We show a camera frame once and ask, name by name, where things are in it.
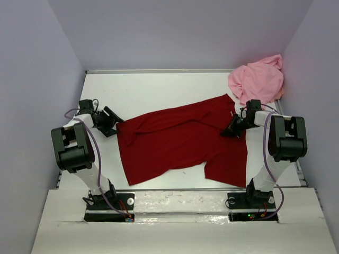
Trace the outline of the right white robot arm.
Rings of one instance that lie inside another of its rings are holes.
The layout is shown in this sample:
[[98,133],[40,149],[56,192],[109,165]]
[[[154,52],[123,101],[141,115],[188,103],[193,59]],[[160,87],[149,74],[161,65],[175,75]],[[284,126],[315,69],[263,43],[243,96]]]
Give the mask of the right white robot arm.
[[274,205],[273,189],[282,173],[307,153],[305,119],[265,111],[259,99],[247,101],[240,114],[221,132],[223,137],[241,137],[248,129],[264,128],[263,159],[260,172],[251,179],[245,192],[228,194],[231,210],[264,209]]

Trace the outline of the red t shirt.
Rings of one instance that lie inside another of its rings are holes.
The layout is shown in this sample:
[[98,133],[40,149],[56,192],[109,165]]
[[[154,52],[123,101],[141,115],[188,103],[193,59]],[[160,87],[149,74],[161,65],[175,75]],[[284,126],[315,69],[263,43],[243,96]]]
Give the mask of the red t shirt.
[[221,135],[235,114],[235,103],[225,94],[118,123],[118,146],[128,184],[205,164],[206,179],[245,187],[246,137]]

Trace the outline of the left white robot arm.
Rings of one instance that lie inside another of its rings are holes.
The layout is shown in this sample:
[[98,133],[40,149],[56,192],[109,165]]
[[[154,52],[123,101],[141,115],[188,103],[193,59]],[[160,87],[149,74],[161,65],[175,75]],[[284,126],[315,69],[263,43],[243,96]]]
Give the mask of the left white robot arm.
[[[74,116],[68,113],[75,111]],[[114,185],[102,175],[102,162],[99,145],[91,129],[99,130],[109,138],[118,134],[114,129],[124,120],[109,107],[99,109],[98,99],[84,99],[78,108],[67,111],[64,117],[69,122],[51,130],[51,138],[56,163],[61,171],[67,171],[80,178],[90,194],[83,200],[88,206],[103,206],[111,209],[119,201]]]

